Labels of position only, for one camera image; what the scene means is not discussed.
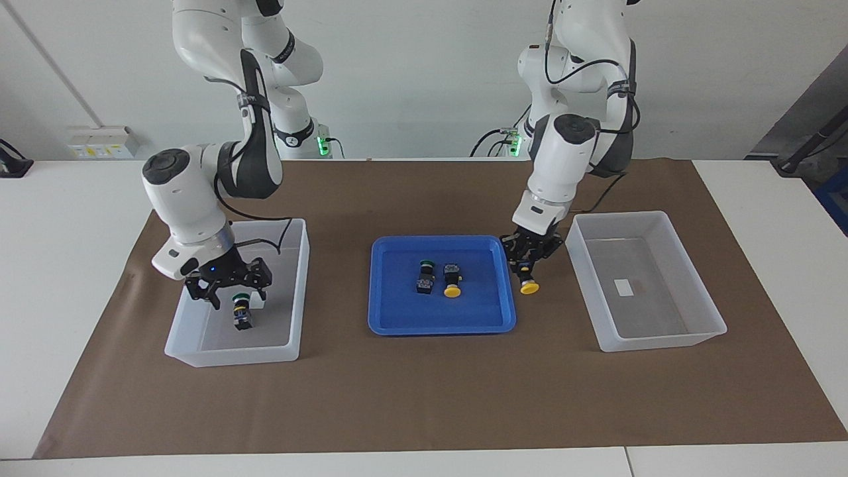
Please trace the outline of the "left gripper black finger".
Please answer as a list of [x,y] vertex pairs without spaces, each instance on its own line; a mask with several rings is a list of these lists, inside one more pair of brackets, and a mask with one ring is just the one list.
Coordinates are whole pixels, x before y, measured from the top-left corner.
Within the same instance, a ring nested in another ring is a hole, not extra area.
[[501,246],[505,251],[509,269],[517,271],[524,256],[524,236],[522,233],[501,235]]
[[548,259],[558,248],[563,245],[564,239],[561,237],[542,237],[531,238],[530,240],[530,262],[533,263],[533,269],[536,263],[540,260]]

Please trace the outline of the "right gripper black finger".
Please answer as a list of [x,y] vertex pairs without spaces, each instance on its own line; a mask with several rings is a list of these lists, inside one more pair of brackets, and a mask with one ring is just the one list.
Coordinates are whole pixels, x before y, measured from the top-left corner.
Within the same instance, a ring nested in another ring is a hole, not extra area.
[[193,301],[205,301],[215,310],[220,310],[221,302],[216,291],[220,285],[218,280],[207,283],[203,278],[186,278],[185,289]]
[[258,293],[258,298],[267,301],[266,288],[272,285],[272,272],[263,258],[255,258],[246,266],[246,286]]

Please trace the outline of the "translucent white plastic box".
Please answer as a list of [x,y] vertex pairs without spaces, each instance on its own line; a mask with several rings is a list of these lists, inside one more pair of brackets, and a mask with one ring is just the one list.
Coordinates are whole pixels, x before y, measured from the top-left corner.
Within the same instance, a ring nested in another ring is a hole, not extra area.
[[237,221],[237,242],[263,239],[239,248],[243,260],[263,258],[272,272],[263,310],[251,288],[218,290],[221,308],[193,301],[182,291],[164,352],[195,368],[291,362],[299,358],[310,245],[306,221]]
[[[603,351],[686,347],[727,331],[665,212],[576,215],[564,244]],[[618,296],[615,279],[634,296]]]

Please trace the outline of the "blue plastic tray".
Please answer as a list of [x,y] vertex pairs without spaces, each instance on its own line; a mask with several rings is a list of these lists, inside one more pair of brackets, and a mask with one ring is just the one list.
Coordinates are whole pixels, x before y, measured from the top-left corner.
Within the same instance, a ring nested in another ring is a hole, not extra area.
[[[416,292],[422,260],[434,262],[430,295]],[[462,293],[443,295],[443,266],[457,263]],[[372,245],[367,323],[384,337],[496,335],[517,324],[511,274],[490,235],[382,237]]]

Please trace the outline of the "brown paper table mat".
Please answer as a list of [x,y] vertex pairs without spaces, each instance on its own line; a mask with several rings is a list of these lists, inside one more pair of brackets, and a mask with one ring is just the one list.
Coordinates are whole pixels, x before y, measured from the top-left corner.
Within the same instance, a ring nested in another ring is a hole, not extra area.
[[299,359],[194,368],[164,354],[181,286],[151,266],[151,215],[35,458],[848,441],[690,161],[634,161],[602,211],[660,209],[726,333],[603,352],[568,254],[537,266],[517,326],[494,336],[379,337],[373,242],[504,235],[530,163],[289,161],[257,214],[305,218]]

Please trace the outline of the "black clamp device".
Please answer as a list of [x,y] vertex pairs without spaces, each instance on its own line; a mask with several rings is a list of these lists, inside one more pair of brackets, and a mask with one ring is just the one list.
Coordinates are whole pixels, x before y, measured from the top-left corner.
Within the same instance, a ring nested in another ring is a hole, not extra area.
[[0,178],[23,178],[34,165],[12,144],[0,138]]

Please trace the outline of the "black stand pole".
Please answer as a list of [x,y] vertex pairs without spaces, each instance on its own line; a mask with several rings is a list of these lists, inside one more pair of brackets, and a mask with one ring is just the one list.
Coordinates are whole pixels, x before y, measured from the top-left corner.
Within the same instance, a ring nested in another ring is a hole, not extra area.
[[833,133],[836,133],[847,122],[848,105],[845,105],[838,113],[830,118],[830,120],[827,121],[827,123],[814,134],[814,136],[811,136],[805,144],[794,151],[787,160],[776,161],[773,164],[776,172],[778,172],[781,176],[791,176],[794,174],[803,160],[824,151],[825,148],[820,148],[820,146],[829,140],[830,136],[832,136]]

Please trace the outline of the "blue crate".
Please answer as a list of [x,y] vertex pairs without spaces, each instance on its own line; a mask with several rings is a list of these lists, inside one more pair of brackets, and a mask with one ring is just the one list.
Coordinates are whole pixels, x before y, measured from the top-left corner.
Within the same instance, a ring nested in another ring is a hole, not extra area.
[[814,196],[848,237],[848,166],[814,190]]

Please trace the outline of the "white wall socket strip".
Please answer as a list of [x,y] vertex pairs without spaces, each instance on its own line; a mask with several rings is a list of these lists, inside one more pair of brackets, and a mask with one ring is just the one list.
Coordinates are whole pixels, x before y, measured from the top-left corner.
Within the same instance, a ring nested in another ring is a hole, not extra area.
[[139,142],[127,127],[70,127],[66,145],[80,160],[135,160]]

